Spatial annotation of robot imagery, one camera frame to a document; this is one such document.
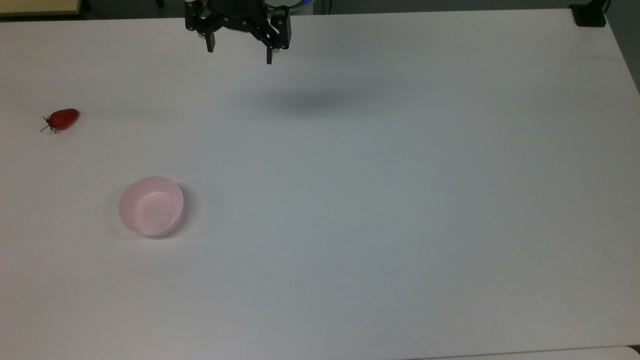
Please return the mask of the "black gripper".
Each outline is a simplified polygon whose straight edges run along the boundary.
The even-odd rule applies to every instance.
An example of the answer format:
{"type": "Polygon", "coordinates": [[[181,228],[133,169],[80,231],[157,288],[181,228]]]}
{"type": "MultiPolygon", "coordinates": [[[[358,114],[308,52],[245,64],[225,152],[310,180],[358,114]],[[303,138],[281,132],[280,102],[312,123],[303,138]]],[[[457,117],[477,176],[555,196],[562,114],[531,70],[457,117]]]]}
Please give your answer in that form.
{"type": "Polygon", "coordinates": [[[274,54],[288,50],[291,42],[291,19],[288,6],[269,7],[263,0],[201,0],[184,3],[185,29],[205,40],[212,53],[215,35],[222,27],[250,32],[266,47],[266,64],[274,54]]]}

